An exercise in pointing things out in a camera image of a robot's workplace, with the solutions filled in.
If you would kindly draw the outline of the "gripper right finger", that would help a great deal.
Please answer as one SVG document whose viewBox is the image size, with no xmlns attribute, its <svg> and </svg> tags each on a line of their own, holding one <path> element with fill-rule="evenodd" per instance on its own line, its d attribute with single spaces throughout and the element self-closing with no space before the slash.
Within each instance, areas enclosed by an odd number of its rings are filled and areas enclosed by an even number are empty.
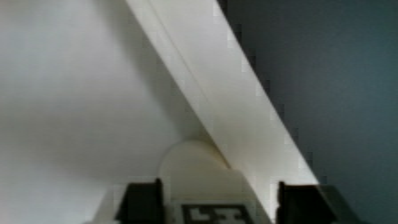
<svg viewBox="0 0 398 224">
<path fill-rule="evenodd" d="M 327 185 L 279 182 L 275 224 L 343 224 L 335 190 Z"/>
</svg>

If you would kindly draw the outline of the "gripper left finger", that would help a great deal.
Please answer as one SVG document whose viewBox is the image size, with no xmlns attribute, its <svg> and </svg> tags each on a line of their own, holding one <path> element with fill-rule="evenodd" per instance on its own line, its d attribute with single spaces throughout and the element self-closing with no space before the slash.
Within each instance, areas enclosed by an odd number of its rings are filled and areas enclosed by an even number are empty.
<svg viewBox="0 0 398 224">
<path fill-rule="evenodd" d="M 156 179 L 151 183 L 129 183 L 115 213 L 119 224 L 163 224 L 163 184 Z"/>
</svg>

